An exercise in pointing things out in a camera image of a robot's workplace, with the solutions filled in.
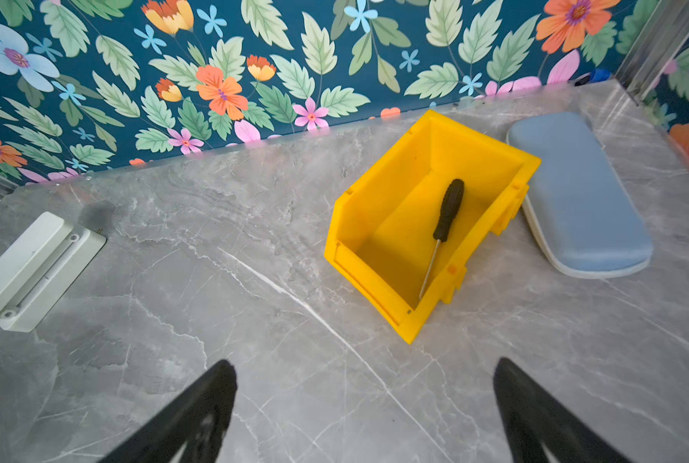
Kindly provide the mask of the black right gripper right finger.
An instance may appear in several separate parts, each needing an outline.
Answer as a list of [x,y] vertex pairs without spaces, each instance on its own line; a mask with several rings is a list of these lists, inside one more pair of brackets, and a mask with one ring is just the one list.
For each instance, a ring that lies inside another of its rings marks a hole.
[[498,361],[493,387],[515,462],[629,460],[510,359]]

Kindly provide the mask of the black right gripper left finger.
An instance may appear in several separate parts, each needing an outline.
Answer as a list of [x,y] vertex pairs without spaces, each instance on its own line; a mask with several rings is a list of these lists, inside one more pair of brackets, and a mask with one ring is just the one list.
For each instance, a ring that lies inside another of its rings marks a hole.
[[103,461],[217,461],[237,391],[234,366],[217,362]]

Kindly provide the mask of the black handled screwdriver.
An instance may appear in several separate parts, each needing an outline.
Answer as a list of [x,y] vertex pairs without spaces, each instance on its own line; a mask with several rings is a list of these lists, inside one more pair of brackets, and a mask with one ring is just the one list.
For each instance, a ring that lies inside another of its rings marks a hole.
[[448,240],[450,235],[451,226],[461,208],[463,196],[465,191],[465,184],[462,179],[454,179],[448,189],[446,190],[442,204],[440,207],[440,215],[435,230],[433,231],[433,238],[435,240],[435,246],[430,258],[429,265],[425,272],[425,277],[423,278],[423,284],[421,285],[421,290],[419,291],[419,299],[423,298],[425,291],[428,286],[430,274],[432,272],[435,260],[438,255],[439,248],[442,243]]

